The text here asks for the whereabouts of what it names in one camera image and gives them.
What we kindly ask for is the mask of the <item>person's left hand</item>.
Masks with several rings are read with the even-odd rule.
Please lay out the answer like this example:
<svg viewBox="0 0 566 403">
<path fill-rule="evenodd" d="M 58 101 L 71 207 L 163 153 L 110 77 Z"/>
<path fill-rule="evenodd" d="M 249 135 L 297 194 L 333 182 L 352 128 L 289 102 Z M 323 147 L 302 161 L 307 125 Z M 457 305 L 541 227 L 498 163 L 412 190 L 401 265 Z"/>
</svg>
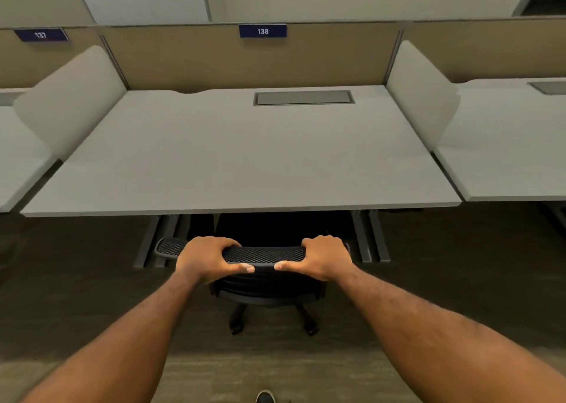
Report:
<svg viewBox="0 0 566 403">
<path fill-rule="evenodd" d="M 189 241 L 178 257 L 171 280 L 184 285 L 210 284 L 227 276 L 221 276 L 226 262 L 223 250 L 241 245 L 230 238 L 198 236 Z"/>
</svg>

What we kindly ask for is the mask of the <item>person's right hand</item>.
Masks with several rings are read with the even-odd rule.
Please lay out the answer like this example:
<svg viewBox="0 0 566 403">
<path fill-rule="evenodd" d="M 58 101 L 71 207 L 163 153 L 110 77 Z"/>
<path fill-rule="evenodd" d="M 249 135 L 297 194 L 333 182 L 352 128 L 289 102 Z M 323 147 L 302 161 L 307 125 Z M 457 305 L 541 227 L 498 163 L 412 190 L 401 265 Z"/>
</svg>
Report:
<svg viewBox="0 0 566 403">
<path fill-rule="evenodd" d="M 336 281 L 354 267 L 350 253 L 342 239 L 332 235 L 305 238 L 301 246 L 305 249 L 302 261 L 307 272 L 295 272 L 319 281 Z"/>
</svg>

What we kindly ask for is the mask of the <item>black mesh office chair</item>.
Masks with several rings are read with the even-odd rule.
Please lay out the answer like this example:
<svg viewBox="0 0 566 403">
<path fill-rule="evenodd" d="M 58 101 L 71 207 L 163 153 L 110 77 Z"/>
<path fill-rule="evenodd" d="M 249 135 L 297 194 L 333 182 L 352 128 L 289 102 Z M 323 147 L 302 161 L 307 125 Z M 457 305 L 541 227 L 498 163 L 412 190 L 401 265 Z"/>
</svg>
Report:
<svg viewBox="0 0 566 403">
<path fill-rule="evenodd" d="M 236 303 L 230 316 L 232 335 L 244 329 L 244 313 L 249 306 L 294 306 L 309 336 L 319 331 L 315 319 L 305 304 L 324 298 L 327 284 L 294 272 L 278 272 L 273 265 L 281 260 L 301 261 L 305 238 L 332 235 L 347 239 L 353 235 L 350 213 L 347 211 L 223 213 L 215 227 L 215 236 L 227 237 L 240 243 L 223 250 L 227 263 L 248 263 L 255 272 L 235 274 L 209 284 L 212 295 Z"/>
</svg>

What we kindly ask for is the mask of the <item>person's left forearm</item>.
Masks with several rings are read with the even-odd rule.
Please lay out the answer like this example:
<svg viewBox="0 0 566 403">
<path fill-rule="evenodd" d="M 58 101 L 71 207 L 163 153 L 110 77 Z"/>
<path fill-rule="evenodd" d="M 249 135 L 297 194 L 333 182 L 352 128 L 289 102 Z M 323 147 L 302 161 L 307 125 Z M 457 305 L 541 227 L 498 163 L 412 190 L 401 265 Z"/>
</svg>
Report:
<svg viewBox="0 0 566 403">
<path fill-rule="evenodd" d="M 202 280 L 195 270 L 174 272 L 19 403 L 151 403 L 174 330 Z"/>
</svg>

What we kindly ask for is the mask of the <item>person's right forearm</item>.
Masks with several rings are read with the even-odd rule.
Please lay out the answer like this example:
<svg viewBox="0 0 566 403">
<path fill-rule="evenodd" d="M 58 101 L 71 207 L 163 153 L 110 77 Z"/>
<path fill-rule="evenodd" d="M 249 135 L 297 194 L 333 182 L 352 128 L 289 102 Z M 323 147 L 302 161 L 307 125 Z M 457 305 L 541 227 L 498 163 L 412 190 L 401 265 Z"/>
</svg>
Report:
<svg viewBox="0 0 566 403">
<path fill-rule="evenodd" d="M 426 403 L 566 403 L 566 377 L 491 328 L 369 275 L 328 272 Z"/>
</svg>

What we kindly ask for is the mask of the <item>white office desk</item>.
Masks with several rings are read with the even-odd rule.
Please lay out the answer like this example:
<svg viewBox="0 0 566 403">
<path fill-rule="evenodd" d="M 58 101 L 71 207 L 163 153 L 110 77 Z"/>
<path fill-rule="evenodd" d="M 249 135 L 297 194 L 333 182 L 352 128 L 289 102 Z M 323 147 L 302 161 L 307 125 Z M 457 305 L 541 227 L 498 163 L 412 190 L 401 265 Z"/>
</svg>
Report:
<svg viewBox="0 0 566 403">
<path fill-rule="evenodd" d="M 0 213 L 13 210 L 57 161 L 15 112 L 15 100 L 26 91 L 0 89 Z"/>
<path fill-rule="evenodd" d="M 256 92 L 130 91 L 26 217 L 405 209 L 461 199 L 382 85 L 354 103 L 260 106 Z"/>
<path fill-rule="evenodd" d="M 460 105 L 434 153 L 464 200 L 566 201 L 566 94 L 540 82 L 566 78 L 456 84 Z"/>
</svg>

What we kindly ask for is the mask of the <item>beige fabric partition panel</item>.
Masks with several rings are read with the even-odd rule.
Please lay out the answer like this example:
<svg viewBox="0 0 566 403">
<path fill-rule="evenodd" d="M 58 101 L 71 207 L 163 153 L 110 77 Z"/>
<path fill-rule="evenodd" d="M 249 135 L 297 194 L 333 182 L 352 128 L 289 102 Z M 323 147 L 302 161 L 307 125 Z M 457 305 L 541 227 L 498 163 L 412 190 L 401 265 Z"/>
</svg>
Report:
<svg viewBox="0 0 566 403">
<path fill-rule="evenodd" d="M 90 27 L 64 29 L 68 41 L 21 41 L 11 29 L 0 29 L 0 89 L 30 88 L 91 46 L 103 47 Z"/>
<path fill-rule="evenodd" d="M 423 21 L 404 27 L 451 82 L 566 78 L 566 18 Z"/>
<path fill-rule="evenodd" d="M 131 90 L 380 85 L 395 23 L 290 24 L 286 38 L 240 38 L 237 25 L 103 27 Z"/>
</svg>

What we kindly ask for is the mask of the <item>white desk side divider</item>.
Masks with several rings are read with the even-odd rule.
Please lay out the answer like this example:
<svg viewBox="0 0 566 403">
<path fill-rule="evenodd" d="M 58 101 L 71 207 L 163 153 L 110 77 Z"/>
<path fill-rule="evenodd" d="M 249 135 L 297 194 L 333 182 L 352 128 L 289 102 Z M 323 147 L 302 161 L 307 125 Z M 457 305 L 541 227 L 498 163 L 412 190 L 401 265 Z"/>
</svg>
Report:
<svg viewBox="0 0 566 403">
<path fill-rule="evenodd" d="M 54 157 L 66 161 L 125 94 L 105 49 L 92 46 L 20 95 L 14 110 Z"/>
<path fill-rule="evenodd" d="M 429 152 L 442 139 L 461 97 L 452 84 L 410 41 L 397 50 L 386 89 Z"/>
</svg>

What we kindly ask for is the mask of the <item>blue desk number sign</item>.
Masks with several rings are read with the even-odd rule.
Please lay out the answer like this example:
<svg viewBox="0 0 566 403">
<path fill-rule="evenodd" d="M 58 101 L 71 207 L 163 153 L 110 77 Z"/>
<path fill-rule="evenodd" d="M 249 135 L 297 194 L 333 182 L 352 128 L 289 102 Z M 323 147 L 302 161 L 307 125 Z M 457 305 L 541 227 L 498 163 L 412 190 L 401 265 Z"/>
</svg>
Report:
<svg viewBox="0 0 566 403">
<path fill-rule="evenodd" d="M 240 24 L 238 29 L 242 39 L 287 38 L 287 24 Z"/>
<path fill-rule="evenodd" d="M 12 30 L 25 43 L 69 42 L 64 29 L 60 27 L 38 27 Z"/>
</svg>

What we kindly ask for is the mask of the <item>grey desk leg frame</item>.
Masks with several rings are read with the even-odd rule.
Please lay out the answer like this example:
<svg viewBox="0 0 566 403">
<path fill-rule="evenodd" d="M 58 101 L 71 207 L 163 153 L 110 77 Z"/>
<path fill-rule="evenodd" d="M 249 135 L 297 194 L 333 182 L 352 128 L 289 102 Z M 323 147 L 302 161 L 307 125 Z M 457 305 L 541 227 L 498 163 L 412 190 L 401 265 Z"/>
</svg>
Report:
<svg viewBox="0 0 566 403">
<path fill-rule="evenodd" d="M 390 263 L 392 261 L 379 210 L 351 210 L 359 257 L 363 264 Z"/>
<path fill-rule="evenodd" d="M 167 260 L 158 257 L 154 249 L 162 238 L 174 235 L 179 218 L 178 214 L 150 216 L 138 253 L 134 259 L 133 267 L 135 269 L 166 267 Z"/>
</svg>

